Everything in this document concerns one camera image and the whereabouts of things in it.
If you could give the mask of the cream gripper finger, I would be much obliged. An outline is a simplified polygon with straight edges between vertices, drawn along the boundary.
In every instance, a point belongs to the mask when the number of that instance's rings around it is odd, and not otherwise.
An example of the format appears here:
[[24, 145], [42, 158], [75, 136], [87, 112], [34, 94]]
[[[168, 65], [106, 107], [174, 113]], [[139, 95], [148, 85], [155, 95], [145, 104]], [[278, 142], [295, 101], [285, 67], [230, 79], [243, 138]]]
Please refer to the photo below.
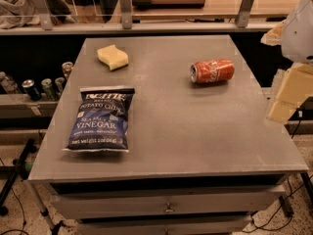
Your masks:
[[295, 111], [313, 95], [313, 67], [294, 63], [275, 75], [267, 118], [286, 123]]
[[284, 24], [284, 21], [279, 22], [261, 37], [260, 42], [268, 46], [280, 45], [282, 43], [282, 31]]

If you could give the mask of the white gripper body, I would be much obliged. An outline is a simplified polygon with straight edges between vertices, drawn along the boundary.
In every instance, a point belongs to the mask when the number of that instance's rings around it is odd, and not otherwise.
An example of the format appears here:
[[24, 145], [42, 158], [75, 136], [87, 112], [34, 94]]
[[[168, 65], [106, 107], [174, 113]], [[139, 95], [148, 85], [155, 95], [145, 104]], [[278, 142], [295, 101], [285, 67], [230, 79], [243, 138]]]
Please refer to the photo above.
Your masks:
[[313, 63], [313, 0], [300, 0], [287, 16], [281, 48], [293, 62]]

